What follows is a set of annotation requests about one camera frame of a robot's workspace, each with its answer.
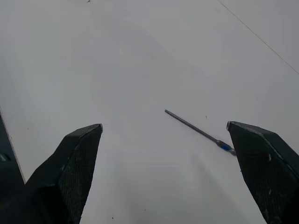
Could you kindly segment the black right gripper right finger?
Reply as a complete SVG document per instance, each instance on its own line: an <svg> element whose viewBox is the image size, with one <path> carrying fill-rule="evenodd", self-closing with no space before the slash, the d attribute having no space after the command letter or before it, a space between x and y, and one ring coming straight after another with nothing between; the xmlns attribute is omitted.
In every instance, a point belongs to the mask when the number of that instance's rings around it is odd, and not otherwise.
<svg viewBox="0 0 299 224"><path fill-rule="evenodd" d="M276 133L227 124L243 179L268 224L299 222L299 156Z"/></svg>

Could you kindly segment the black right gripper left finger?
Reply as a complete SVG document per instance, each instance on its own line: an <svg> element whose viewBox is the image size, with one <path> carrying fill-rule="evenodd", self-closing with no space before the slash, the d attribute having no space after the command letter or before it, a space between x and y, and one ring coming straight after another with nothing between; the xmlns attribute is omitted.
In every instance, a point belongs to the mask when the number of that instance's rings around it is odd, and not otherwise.
<svg viewBox="0 0 299 224"><path fill-rule="evenodd" d="M66 135L25 184L16 224L78 224L91 188L103 128L94 124Z"/></svg>

